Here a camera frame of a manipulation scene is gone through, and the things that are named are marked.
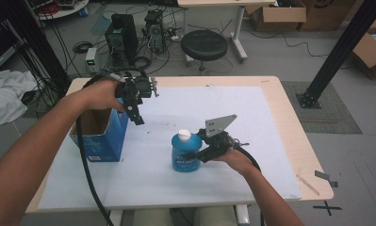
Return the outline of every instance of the white bottle cap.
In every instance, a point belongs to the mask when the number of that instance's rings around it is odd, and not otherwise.
[[[178,137],[181,141],[187,141],[191,137],[191,133],[189,130],[179,130]]]

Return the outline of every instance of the desktop computer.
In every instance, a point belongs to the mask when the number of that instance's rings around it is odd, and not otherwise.
[[[148,46],[154,54],[164,54],[166,51],[162,13],[161,9],[148,10],[144,18],[149,39]]]
[[[113,14],[112,23],[105,36],[110,51],[113,67],[134,66],[134,59],[139,48],[134,17],[130,14]]]

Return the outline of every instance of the table leg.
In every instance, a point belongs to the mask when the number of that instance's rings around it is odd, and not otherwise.
[[[240,34],[241,21],[243,20],[243,14],[244,14],[244,7],[239,7],[237,11],[237,24],[235,27],[235,32],[231,33],[232,43],[237,48],[240,61],[243,61],[248,58],[246,52],[243,49],[243,46],[240,43],[240,40],[238,39],[238,35]]]
[[[188,14],[187,14],[188,8],[184,8],[184,36],[188,33]],[[187,59],[187,66],[191,65],[193,63],[193,58],[185,55]]]
[[[121,226],[121,222],[123,221],[123,210],[111,210],[110,219],[114,226]]]
[[[235,205],[237,225],[250,225],[249,211],[246,204]]]

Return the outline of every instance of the wire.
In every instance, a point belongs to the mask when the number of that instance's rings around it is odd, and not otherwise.
[[[221,59],[224,59],[229,63],[229,65],[231,66],[230,70],[225,71],[225,72],[220,72],[220,71],[215,71],[213,69],[207,68],[208,69],[207,71],[208,72],[214,72],[214,73],[230,73],[232,71],[232,69],[234,68],[234,64],[226,56],[222,57]]]
[[[109,61],[110,61],[110,59],[112,58],[112,54],[113,54],[113,52],[114,52],[114,48],[111,48],[111,51],[110,51],[110,53],[108,54],[107,62],[106,62],[106,64],[105,64],[105,69],[106,69],[107,66],[109,65]]]
[[[253,156],[250,153],[248,153],[246,150],[244,150],[240,145],[248,145],[248,144],[241,144],[240,141],[238,141],[238,139],[235,139],[235,143],[233,144],[233,149],[239,151],[240,153],[243,153],[247,158],[250,159],[250,161],[258,169],[258,171],[261,172],[261,168],[258,165],[257,161],[255,161]],[[260,211],[260,223],[261,223],[262,226],[265,225],[264,216],[261,213],[261,211]]]
[[[168,59],[170,59],[170,51],[167,49],[167,53],[168,53]],[[162,69],[166,64],[168,63],[168,60],[167,61],[165,61],[165,63],[160,67],[160,68],[158,68],[157,70],[154,70],[154,71],[152,71],[152,72],[150,72],[150,73],[147,73],[147,74],[151,74],[151,73],[155,73],[155,72],[158,72],[160,69]]]
[[[39,61],[37,59],[35,59],[35,57],[29,53],[29,51],[26,49],[26,44],[21,44],[20,42],[16,44],[16,49],[17,49],[17,53],[19,54],[21,60],[23,61],[23,63],[26,65],[26,67],[31,71],[31,74],[34,76],[35,80],[37,81],[37,88],[38,88],[38,92],[39,92],[39,97],[37,98],[36,101],[33,101],[32,103],[30,103],[30,105],[32,105],[33,103],[37,103],[37,106],[41,100],[41,96],[43,93],[46,94],[46,96],[49,98],[49,101],[51,102],[50,104],[46,102],[46,100],[44,100],[46,106],[53,106],[56,104],[56,101],[55,101],[55,97],[53,95],[53,91],[56,93],[56,94],[59,94],[58,90],[56,87],[54,87],[54,85],[52,84],[51,79],[48,79],[48,78],[44,78],[42,77],[41,75],[41,72],[44,72],[43,69],[39,70],[38,67],[41,67],[41,64],[39,63]],[[41,83],[45,84],[45,86],[47,88],[50,88],[50,89],[46,89],[44,88]]]
[[[370,72],[369,68],[367,68],[367,67],[361,67],[361,66],[359,66],[359,67],[350,67],[350,68],[341,68],[341,69],[345,70],[345,69],[352,69],[352,68],[360,69],[360,71],[363,72],[365,75],[367,75],[368,78],[374,79],[376,81],[375,74],[373,72]]]
[[[142,66],[139,66],[138,68],[145,70],[147,69],[150,65],[152,65],[152,60],[150,60],[146,56],[137,56],[134,58],[134,65],[136,65],[137,62],[143,61],[144,64]]]
[[[112,14],[114,14],[114,13],[118,13],[118,12],[116,12],[116,11],[112,11],[112,10],[106,10],[106,11],[104,11],[103,13],[102,13],[102,16],[106,19],[106,20],[111,20],[111,15],[110,15],[110,17],[109,18],[107,18],[107,16],[105,15],[105,13],[108,13],[108,12],[112,12]]]
[[[175,24],[175,29],[176,29],[176,19],[175,19],[175,13],[173,12],[173,7],[171,7],[171,12],[172,12],[172,17],[173,17],[173,24]]]
[[[179,209],[179,213],[181,214],[182,218],[185,220],[185,222],[188,225],[193,226],[193,224],[190,222],[190,220],[188,220],[188,218],[185,216],[184,212],[182,212],[182,209]]]
[[[55,25],[56,29],[53,28],[52,23],[50,23],[49,25],[52,27],[53,31],[55,32],[55,35],[58,38],[58,41],[60,42],[61,48],[62,48],[62,50],[64,52],[64,56],[65,56],[65,60],[66,60],[65,62],[66,62],[66,65],[67,65],[67,56],[70,58],[70,60],[72,60],[72,58],[71,58],[70,53],[69,53],[69,51],[67,49],[67,46],[66,46],[66,44],[64,42],[64,39],[62,38],[60,31],[58,30],[56,20],[52,20],[52,21],[53,21],[53,24]],[[78,69],[76,68],[75,64],[72,61],[71,61],[71,64],[74,66],[74,69],[76,70],[76,72],[78,74],[80,74],[80,72],[78,71]]]
[[[273,38],[275,38],[275,37],[277,37],[277,36],[279,36],[279,35],[282,35],[282,36],[284,37],[285,44],[286,44],[288,47],[297,47],[297,46],[299,46],[299,45],[303,45],[303,44],[304,44],[304,45],[307,47],[307,52],[308,52],[308,54],[309,54],[311,57],[326,57],[326,56],[329,55],[329,54],[324,54],[324,55],[313,55],[313,54],[311,54],[310,49],[309,49],[309,44],[308,44],[308,42],[306,42],[306,41],[305,41],[305,42],[298,43],[298,44],[291,45],[291,44],[289,44],[289,43],[287,42],[287,39],[286,39],[285,33],[278,33],[278,34],[275,34],[275,35],[272,35],[272,36],[269,36],[269,37],[262,37],[262,36],[259,36],[259,35],[255,34],[253,31],[246,30],[246,29],[241,29],[241,30],[243,30],[243,31],[247,31],[247,32],[250,32],[252,35],[258,37],[259,39],[263,39],[263,40],[273,39]]]
[[[87,180],[88,180],[88,185],[89,185],[89,188],[90,188],[91,195],[93,196],[94,201],[96,202],[97,206],[99,207],[100,212],[102,212],[102,215],[105,218],[107,225],[114,226],[114,224],[112,223],[112,221],[111,221],[111,219],[110,219],[110,217],[107,213],[107,210],[102,205],[102,202],[100,201],[99,197],[97,196],[96,189],[94,188],[93,181],[91,180],[90,170],[89,170],[89,167],[88,167],[88,161],[87,161],[87,157],[85,155],[84,141],[83,141],[83,137],[82,137],[81,117],[78,117],[78,119],[76,119],[76,130],[77,130],[77,136],[78,136],[78,146],[79,146],[79,150],[80,150],[81,158],[82,158],[82,164],[84,165],[84,171],[85,171],[85,174],[86,174],[86,177],[87,177]]]
[[[174,13],[176,13],[176,12],[180,12],[180,11],[182,11],[182,9],[179,9],[179,10],[176,10],[176,11],[172,11],[172,13],[169,13],[169,14],[163,16],[163,18],[164,18],[164,17],[167,17],[167,16],[170,16],[170,15],[173,15]]]
[[[133,13],[128,13],[128,10],[131,9],[131,8],[143,8],[143,10],[142,11],[133,12]],[[134,15],[134,14],[139,14],[139,13],[145,12],[146,10],[147,10],[147,7],[145,7],[145,6],[133,6],[133,7],[127,8],[126,11],[125,11],[125,14]]]
[[[73,51],[77,54],[86,54],[89,50],[89,48],[92,48],[93,44],[88,41],[80,41],[77,44],[74,45]]]
[[[226,27],[220,31],[217,27],[212,27],[212,28],[207,28],[207,27],[203,27],[203,26],[198,26],[198,25],[192,25],[192,24],[188,24],[188,26],[191,26],[191,27],[195,27],[195,28],[201,28],[201,29],[206,29],[206,30],[217,30],[218,33],[220,35],[222,35],[224,38],[228,39],[228,37],[225,37],[222,32],[226,29]]]

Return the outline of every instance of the blue bottle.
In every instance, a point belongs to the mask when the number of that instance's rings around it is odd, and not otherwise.
[[[172,137],[172,166],[180,172],[195,171],[200,166],[197,159],[186,160],[182,157],[186,153],[197,153],[202,147],[202,140],[189,130],[179,130],[178,134]]]

